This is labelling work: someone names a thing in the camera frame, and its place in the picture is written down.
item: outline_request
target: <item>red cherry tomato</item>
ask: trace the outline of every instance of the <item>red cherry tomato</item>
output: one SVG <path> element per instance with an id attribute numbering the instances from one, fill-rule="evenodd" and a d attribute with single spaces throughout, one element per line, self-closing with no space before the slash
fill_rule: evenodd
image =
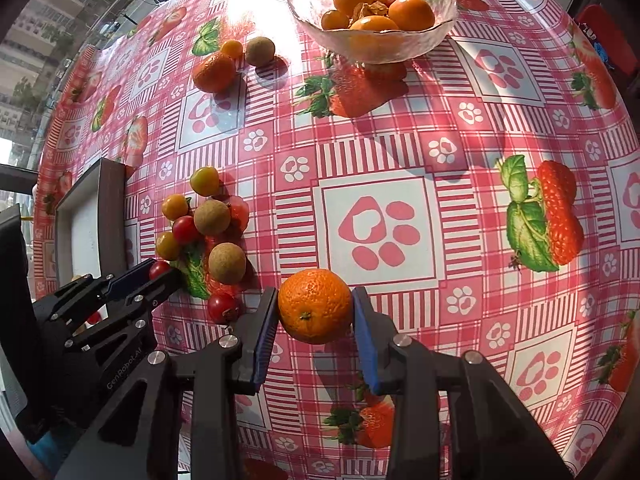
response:
<path id="1" fill-rule="evenodd" d="M 174 233 L 175 240 L 180 245 L 193 244 L 198 238 L 200 233 L 196 229 L 196 224 L 193 222 L 193 216 L 181 216 L 174 222 L 174 226 L 171 231 Z"/>
<path id="2" fill-rule="evenodd" d="M 86 320 L 86 322 L 91 325 L 95 325 L 96 323 L 100 323 L 101 321 L 102 321 L 102 316 L 100 315 L 100 312 L 98 312 L 97 310 L 93 314 L 91 314 L 89 318 Z"/>
<path id="3" fill-rule="evenodd" d="M 164 274 L 168 270 L 171 270 L 171 265 L 164 260 L 158 260 L 149 269 L 149 279 L 154 280 L 160 276 L 160 274 Z"/>
<path id="4" fill-rule="evenodd" d="M 232 296 L 219 292 L 209 296 L 207 312 L 215 324 L 226 325 L 238 319 L 240 304 Z"/>

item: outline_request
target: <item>tree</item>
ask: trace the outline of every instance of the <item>tree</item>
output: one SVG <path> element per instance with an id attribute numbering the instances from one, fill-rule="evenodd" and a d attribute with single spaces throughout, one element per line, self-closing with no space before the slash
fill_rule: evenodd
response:
<path id="1" fill-rule="evenodd" d="M 23 77 L 14 87 L 14 104 L 28 110 L 30 112 L 35 111 L 42 97 L 33 93 L 33 87 L 27 78 Z"/>

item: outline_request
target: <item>tablecloth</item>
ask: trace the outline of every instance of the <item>tablecloth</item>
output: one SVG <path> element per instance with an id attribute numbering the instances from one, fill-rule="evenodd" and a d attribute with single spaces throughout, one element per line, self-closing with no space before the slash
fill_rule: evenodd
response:
<path id="1" fill-rule="evenodd" d="M 638 139 L 554 0 L 458 1 L 445 41 L 399 76 L 327 57 L 286 0 L 171 0 L 111 48 L 85 51 L 40 168 L 38 294 L 57 287 L 54 206 L 98 157 L 130 166 L 129 265 L 155 256 L 164 197 L 198 202 L 190 174 L 215 166 L 249 211 L 249 309 L 261 288 L 308 267 L 365 285 L 400 332 L 440 352 L 479 349 L 579 471 L 624 396 L 597 379 L 639 306 Z M 241 62 L 239 81 L 213 97 L 194 88 L 197 55 L 257 35 L 275 42 L 274 63 Z M 541 186 L 546 200 L 555 189 L 573 202 L 561 224 L 536 200 Z M 154 313 L 161 348 L 194 351 L 224 332 L 206 314 L 215 284 L 195 272 L 191 295 Z M 383 476 L 388 447 L 340 444 L 325 424 L 332 407 L 366 406 L 357 370 L 351 338 L 310 346 L 280 328 L 260 393 L 237 397 L 244 452 L 294 479 Z M 440 419 L 446 443 L 445 397 Z"/>

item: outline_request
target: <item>red chair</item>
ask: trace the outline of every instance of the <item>red chair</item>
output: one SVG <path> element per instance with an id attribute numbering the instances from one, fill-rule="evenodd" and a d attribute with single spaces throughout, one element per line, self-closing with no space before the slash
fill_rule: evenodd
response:
<path id="1" fill-rule="evenodd" d="M 617 66 L 628 76 L 632 76 L 638 67 L 638 58 L 611 17 L 599 5 L 589 5 L 585 7 L 575 21 L 586 23 L 595 33 L 598 42 L 607 51 L 610 62 Z"/>

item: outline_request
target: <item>glass bowl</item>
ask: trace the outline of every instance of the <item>glass bowl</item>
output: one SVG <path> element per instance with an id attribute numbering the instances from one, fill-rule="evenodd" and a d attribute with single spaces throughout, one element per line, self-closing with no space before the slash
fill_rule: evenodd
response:
<path id="1" fill-rule="evenodd" d="M 458 17 L 456 0 L 426 0 L 436 21 L 419 32 L 387 30 L 322 30 L 322 14 L 334 9 L 333 0 L 287 0 L 302 29 L 320 46 L 364 63 L 393 63 L 421 56 L 434 49 L 453 28 Z"/>

